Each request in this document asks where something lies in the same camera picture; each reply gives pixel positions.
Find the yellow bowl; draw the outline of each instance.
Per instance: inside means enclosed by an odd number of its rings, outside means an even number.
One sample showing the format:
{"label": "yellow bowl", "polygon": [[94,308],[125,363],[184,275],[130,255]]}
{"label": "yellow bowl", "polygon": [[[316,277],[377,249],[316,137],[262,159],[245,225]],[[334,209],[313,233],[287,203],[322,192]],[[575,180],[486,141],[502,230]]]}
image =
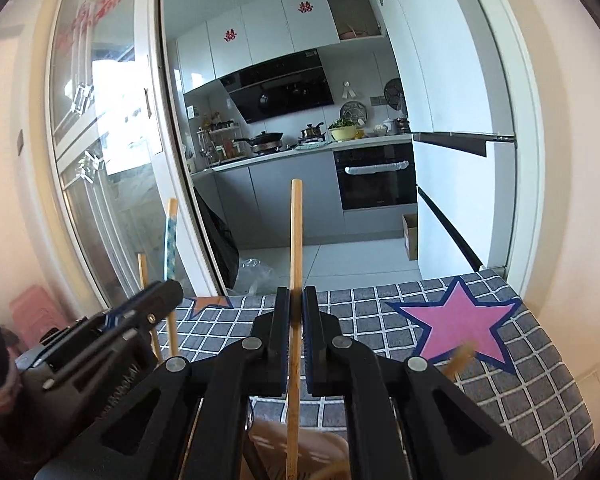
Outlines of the yellow bowl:
{"label": "yellow bowl", "polygon": [[334,128],[329,130],[331,137],[338,142],[343,140],[353,140],[356,138],[356,127],[355,126],[343,126],[342,128]]}

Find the green vegetables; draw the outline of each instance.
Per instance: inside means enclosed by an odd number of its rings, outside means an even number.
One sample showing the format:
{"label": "green vegetables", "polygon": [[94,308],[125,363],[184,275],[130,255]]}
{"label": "green vegetables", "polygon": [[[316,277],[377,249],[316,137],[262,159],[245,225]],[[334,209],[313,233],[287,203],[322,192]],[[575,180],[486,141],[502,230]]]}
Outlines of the green vegetables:
{"label": "green vegetables", "polygon": [[329,126],[329,129],[346,128],[347,126],[355,126],[355,123],[351,119],[338,119]]}

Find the black oven door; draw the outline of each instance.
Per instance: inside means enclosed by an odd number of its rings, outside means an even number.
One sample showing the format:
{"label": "black oven door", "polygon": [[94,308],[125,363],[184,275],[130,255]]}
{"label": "black oven door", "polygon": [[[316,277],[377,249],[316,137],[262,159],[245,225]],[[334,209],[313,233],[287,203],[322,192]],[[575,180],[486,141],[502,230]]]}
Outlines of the black oven door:
{"label": "black oven door", "polygon": [[333,156],[344,210],[417,202],[410,142],[335,151]]}

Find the checkered tablecloth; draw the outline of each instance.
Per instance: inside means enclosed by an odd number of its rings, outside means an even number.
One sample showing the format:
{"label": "checkered tablecloth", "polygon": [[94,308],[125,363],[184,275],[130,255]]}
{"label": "checkered tablecloth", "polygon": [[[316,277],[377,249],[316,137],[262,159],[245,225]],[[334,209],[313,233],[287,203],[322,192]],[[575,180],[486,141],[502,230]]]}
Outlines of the checkered tablecloth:
{"label": "checkered tablecloth", "polygon": [[[462,276],[480,301],[505,301],[515,292],[491,270]],[[398,285],[318,292],[324,312],[340,319],[342,332],[392,359],[409,357],[422,329],[400,316],[387,301],[437,301],[451,278]],[[178,343],[190,360],[211,357],[247,336],[251,322],[270,312],[274,296],[235,298],[236,309],[203,310],[195,319],[188,304],[178,308]],[[162,345],[166,330],[160,328]],[[515,362],[516,375],[472,360],[456,385],[544,463],[555,478],[571,479],[593,451],[589,413],[573,377],[536,318],[521,306],[499,330]],[[346,436],[341,397],[314,399],[306,390],[302,360],[301,425]],[[285,421],[285,399],[255,397],[254,411],[266,420]]]}

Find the cardboard box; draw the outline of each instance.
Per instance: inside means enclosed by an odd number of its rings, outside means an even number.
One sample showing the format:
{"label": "cardboard box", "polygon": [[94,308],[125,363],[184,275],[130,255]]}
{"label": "cardboard box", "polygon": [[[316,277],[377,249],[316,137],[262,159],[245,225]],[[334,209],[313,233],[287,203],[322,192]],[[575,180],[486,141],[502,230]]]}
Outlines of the cardboard box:
{"label": "cardboard box", "polygon": [[418,259],[418,215],[403,215],[404,245],[410,260]]}

